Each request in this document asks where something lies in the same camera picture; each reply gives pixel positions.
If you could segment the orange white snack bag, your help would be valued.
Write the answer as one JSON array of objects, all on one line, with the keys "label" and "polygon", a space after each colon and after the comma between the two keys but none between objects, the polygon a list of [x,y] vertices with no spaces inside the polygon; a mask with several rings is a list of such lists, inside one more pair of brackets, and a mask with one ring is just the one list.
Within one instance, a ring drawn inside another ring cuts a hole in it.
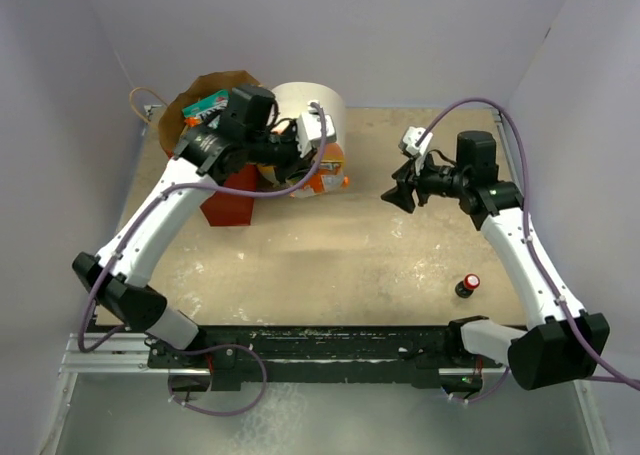
[{"label": "orange white snack bag", "polygon": [[349,178],[344,165],[345,154],[342,146],[337,142],[329,144],[318,170],[302,188],[292,192],[290,197],[308,198],[346,188]]}]

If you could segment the teal candy pouch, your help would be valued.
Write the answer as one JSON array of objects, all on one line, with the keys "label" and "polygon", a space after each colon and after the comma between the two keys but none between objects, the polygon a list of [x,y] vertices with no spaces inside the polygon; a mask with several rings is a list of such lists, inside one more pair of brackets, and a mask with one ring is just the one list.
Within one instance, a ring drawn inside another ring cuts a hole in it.
[{"label": "teal candy pouch", "polygon": [[202,98],[192,105],[182,110],[184,118],[197,117],[201,120],[208,120],[207,125],[215,128],[218,123],[219,113],[223,111],[228,104],[229,92],[227,90],[219,90],[214,94]]}]

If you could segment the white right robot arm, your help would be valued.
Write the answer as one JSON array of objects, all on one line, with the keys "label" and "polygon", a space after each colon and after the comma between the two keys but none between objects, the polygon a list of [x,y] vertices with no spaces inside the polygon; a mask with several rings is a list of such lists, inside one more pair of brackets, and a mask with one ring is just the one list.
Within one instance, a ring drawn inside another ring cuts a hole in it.
[{"label": "white right robot arm", "polygon": [[525,390],[586,379],[594,374],[610,333],[606,318],[590,314],[552,266],[524,211],[520,189],[499,177],[497,146],[485,131],[457,136],[456,158],[438,165],[432,135],[409,127],[399,143],[406,162],[382,200],[407,213],[432,196],[458,201],[501,261],[526,315],[526,327],[475,316],[450,322],[446,358],[467,366],[479,355],[508,367]]}]

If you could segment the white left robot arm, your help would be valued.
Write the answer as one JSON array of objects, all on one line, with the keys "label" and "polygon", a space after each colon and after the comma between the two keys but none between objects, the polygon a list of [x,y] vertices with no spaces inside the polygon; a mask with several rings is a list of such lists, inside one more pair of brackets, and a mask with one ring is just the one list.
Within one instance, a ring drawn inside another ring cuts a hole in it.
[{"label": "white left robot arm", "polygon": [[149,281],[171,241],[213,194],[230,193],[226,180],[249,164],[286,173],[308,166],[315,173],[332,132],[317,101],[284,134],[274,132],[278,104],[273,92],[250,84],[232,89],[227,105],[190,128],[176,144],[150,194],[121,231],[97,254],[79,253],[73,271],[88,292],[81,327],[97,306],[122,327],[169,345],[184,367],[202,362],[206,344],[200,327],[152,289]]}]

